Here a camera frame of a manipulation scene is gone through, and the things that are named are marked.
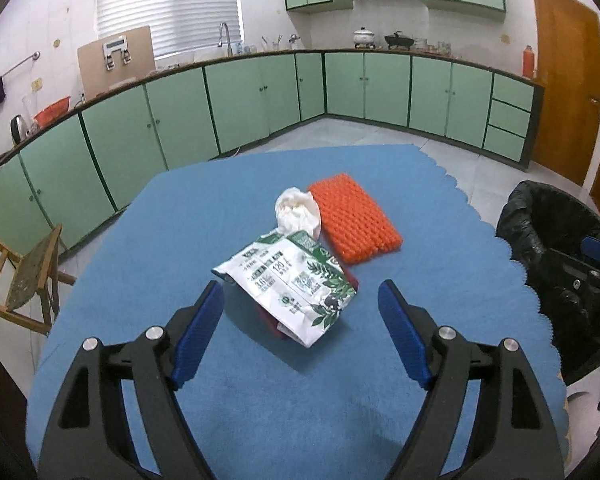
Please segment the wall towel rail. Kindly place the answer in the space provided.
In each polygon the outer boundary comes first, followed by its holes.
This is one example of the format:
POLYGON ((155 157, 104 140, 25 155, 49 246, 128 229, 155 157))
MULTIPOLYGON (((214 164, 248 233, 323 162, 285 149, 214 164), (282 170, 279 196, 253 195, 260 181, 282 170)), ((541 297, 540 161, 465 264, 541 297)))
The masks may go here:
POLYGON ((27 64, 27 62, 36 62, 41 56, 41 52, 40 51, 34 51, 33 53, 31 53, 30 55, 28 55, 26 58, 24 58, 23 60, 21 60, 20 62, 16 63, 14 66, 12 66, 11 68, 9 68, 8 70, 6 70, 6 72, 2 73, 0 76, 0 79, 3 81, 3 90, 4 90, 4 79, 11 74, 12 72, 14 72, 15 70, 18 70, 19 67, 23 66, 24 64, 27 64))

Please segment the brown cardboard board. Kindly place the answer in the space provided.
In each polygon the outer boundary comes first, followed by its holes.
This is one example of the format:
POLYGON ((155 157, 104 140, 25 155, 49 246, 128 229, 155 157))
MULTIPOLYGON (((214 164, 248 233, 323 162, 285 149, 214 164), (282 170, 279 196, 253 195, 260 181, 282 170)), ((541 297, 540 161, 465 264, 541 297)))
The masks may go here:
POLYGON ((87 101, 140 81, 156 68, 150 27, 130 29, 84 44, 78 49, 78 63, 87 101))

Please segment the white green snack packet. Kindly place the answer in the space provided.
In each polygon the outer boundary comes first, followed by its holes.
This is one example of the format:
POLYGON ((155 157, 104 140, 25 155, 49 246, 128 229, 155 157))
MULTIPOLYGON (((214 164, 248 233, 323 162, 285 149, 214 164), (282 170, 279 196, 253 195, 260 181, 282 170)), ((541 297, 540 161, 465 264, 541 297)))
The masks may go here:
POLYGON ((330 330, 356 295, 335 256, 304 231, 262 235, 212 273, 238 285, 280 332, 306 348, 330 330))

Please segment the white window blinds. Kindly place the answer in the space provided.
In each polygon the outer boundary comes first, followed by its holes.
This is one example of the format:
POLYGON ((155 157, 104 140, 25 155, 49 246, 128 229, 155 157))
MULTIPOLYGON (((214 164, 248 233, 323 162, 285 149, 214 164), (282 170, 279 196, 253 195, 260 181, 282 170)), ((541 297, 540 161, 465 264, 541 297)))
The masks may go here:
POLYGON ((221 24, 233 44, 242 40, 238 0, 96 0, 99 37, 147 26, 158 58, 215 47, 221 24))

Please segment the steel electric kettle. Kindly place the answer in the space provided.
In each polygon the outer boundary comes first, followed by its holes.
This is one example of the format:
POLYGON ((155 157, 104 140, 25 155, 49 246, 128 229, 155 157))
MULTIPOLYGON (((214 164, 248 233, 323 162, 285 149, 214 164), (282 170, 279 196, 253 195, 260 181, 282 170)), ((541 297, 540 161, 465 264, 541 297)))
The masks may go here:
POLYGON ((9 131, 12 136, 12 144, 17 146, 29 136, 29 126, 21 115, 15 115, 9 123, 9 131))

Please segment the chrome sink faucet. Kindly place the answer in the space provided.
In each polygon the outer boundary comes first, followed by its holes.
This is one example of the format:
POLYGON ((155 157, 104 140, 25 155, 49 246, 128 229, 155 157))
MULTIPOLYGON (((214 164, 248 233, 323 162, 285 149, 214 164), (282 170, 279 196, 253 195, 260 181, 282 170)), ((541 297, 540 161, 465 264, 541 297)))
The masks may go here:
POLYGON ((224 48, 225 53, 229 58, 234 55, 232 48, 232 40, 230 40, 230 28, 228 27, 227 22, 221 22, 219 24, 218 48, 224 48))

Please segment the white tissue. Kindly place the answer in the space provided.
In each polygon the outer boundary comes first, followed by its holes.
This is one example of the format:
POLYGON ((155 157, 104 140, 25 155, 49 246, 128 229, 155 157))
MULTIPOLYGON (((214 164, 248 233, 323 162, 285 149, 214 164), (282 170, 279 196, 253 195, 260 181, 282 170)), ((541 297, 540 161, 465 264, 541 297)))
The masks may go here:
POLYGON ((279 233, 289 235, 304 231, 314 240, 320 237, 321 211, 311 192, 286 188, 277 197, 274 211, 279 233))

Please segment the green lower kitchen cabinets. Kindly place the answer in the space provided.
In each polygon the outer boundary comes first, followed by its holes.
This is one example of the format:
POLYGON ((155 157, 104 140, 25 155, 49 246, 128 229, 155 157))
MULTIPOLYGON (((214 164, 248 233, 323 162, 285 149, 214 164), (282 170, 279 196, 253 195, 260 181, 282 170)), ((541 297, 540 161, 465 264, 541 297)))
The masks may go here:
POLYGON ((157 174, 323 116, 436 136, 524 169, 543 96, 521 76, 398 51, 262 53, 168 70, 70 110, 0 158, 0 239, 27 252, 59 228, 73 248, 157 174))

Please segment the red thermos flask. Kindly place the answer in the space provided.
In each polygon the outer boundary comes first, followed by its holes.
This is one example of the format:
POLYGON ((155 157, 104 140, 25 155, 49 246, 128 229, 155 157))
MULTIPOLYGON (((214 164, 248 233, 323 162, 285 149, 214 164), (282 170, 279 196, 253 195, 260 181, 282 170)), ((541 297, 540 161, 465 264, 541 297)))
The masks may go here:
POLYGON ((524 48, 522 52, 522 76, 533 79, 535 73, 535 52, 531 46, 524 48))

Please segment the black-lined trash bin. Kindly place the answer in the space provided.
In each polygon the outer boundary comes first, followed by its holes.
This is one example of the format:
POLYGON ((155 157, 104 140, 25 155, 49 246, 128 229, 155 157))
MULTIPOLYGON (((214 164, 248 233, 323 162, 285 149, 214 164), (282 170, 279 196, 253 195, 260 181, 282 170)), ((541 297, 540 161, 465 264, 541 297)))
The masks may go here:
POLYGON ((554 249, 600 270, 600 260, 582 255, 585 237, 600 240, 600 216, 572 195, 554 186, 534 181, 522 181, 509 195, 496 235, 513 249, 513 259, 527 271, 527 284, 540 300, 540 312, 550 320, 552 343, 560 355, 560 370, 566 384, 577 380, 567 377, 573 364, 581 365, 598 349, 596 344, 584 346, 584 357, 562 348, 564 326, 559 313, 562 302, 560 289, 550 276, 550 250, 554 249))

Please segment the wooden chair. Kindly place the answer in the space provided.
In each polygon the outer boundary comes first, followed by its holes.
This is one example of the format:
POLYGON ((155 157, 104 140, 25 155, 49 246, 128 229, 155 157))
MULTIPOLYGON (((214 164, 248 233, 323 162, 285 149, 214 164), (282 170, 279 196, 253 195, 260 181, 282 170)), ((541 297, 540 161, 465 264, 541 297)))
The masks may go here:
POLYGON ((0 279, 6 264, 14 266, 6 299, 0 301, 0 318, 47 336, 60 310, 59 284, 73 286, 76 277, 59 270, 59 248, 62 224, 53 229, 25 255, 18 254, 0 240, 0 279), (19 310, 38 297, 42 320, 24 315, 19 310))

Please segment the black wok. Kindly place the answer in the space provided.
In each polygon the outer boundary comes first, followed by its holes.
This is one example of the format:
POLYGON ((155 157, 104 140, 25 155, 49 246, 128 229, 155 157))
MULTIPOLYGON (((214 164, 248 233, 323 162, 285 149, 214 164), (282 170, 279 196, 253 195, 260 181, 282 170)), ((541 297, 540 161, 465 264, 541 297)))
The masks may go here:
POLYGON ((384 39, 389 50, 410 50, 415 43, 414 38, 405 36, 400 30, 385 36, 384 39))

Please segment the red plastic basin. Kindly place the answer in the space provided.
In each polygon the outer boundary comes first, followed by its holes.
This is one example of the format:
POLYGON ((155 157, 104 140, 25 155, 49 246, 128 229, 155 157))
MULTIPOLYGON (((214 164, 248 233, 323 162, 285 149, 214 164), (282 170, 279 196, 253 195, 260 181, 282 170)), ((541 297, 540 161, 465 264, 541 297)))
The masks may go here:
POLYGON ((45 128, 52 124, 58 118, 61 118, 68 113, 70 104, 70 96, 65 96, 60 100, 53 102, 49 106, 46 106, 44 110, 41 110, 34 116, 35 122, 40 128, 45 128))

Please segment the orange foam net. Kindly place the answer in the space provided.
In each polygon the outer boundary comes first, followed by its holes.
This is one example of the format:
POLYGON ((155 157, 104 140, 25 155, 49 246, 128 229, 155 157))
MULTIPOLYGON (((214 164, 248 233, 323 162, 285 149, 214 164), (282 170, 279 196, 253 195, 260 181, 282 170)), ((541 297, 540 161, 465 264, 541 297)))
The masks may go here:
POLYGON ((403 237, 370 194, 347 174, 312 183, 309 192, 321 214, 322 230, 345 264, 396 252, 403 237))

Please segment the white cooking pot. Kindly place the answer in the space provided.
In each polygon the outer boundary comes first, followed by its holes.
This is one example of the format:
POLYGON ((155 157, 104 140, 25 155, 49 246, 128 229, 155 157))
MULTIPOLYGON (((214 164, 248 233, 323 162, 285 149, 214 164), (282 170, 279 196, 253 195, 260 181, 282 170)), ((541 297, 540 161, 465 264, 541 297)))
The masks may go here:
POLYGON ((355 49, 375 49, 375 34, 365 27, 356 30, 353 35, 355 49))

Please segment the blue foam table mat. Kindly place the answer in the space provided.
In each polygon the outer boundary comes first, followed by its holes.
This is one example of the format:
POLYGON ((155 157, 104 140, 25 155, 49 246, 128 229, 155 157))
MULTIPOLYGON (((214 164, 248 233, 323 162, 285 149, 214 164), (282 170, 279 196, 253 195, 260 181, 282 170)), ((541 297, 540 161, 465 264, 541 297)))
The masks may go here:
POLYGON ((225 307, 196 376, 178 392, 220 479, 381 479, 425 393, 407 377, 377 307, 396 283, 411 304, 471 341, 517 339, 568 432, 566 388, 550 322, 505 240, 443 168, 411 144, 261 153, 159 174, 107 232, 62 306, 28 397, 26 441, 38 456, 50 411, 87 337, 135 339, 191 306, 213 269, 276 223, 286 188, 347 174, 402 236, 397 252, 352 268, 358 294, 310 348, 278 339, 244 292, 225 307))

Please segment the brown wooden door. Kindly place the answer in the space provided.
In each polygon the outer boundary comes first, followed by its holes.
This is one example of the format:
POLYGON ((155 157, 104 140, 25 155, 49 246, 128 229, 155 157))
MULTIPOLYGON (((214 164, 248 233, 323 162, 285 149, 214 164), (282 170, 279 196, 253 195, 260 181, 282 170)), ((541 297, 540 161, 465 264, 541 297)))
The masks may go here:
POLYGON ((600 18, 578 0, 534 0, 544 88, 532 158, 584 183, 600 128, 600 18))

